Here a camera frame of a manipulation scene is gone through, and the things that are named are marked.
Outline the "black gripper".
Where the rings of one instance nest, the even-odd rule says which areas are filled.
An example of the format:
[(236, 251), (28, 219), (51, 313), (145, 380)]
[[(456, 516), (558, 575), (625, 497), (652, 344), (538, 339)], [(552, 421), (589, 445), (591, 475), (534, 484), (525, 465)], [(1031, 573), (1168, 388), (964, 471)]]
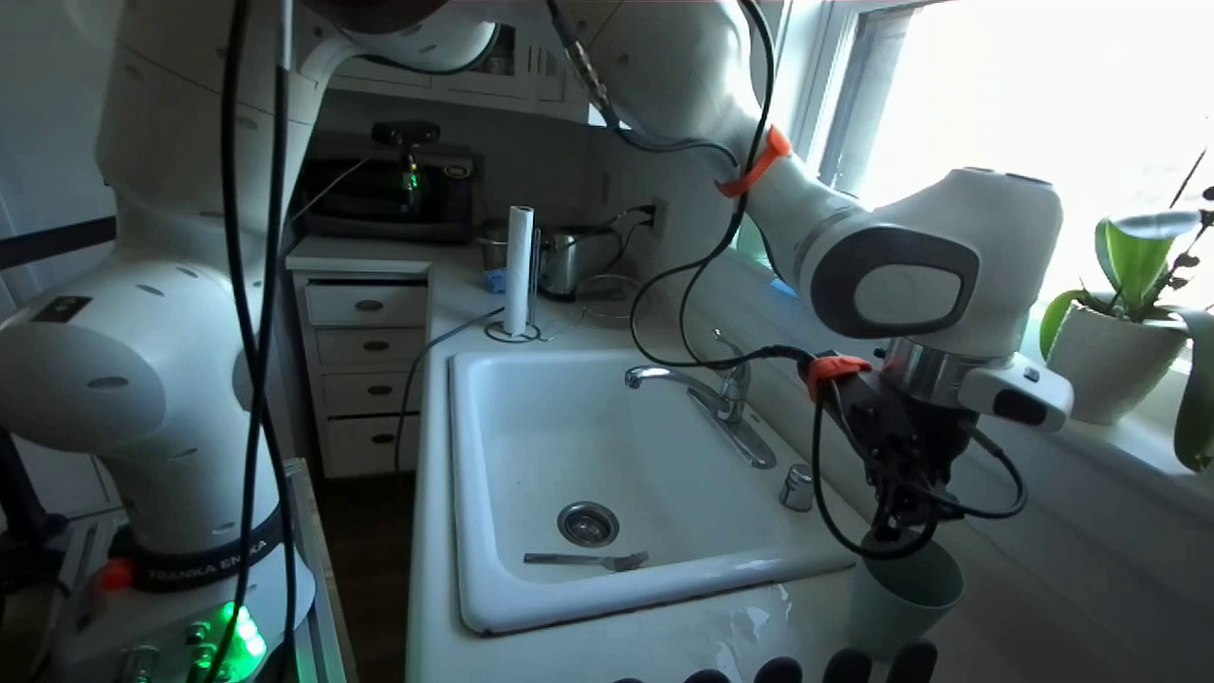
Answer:
[(904, 393), (878, 373), (830, 384), (830, 411), (878, 493), (871, 547), (921, 547), (959, 518), (954, 460), (972, 445), (976, 415)]

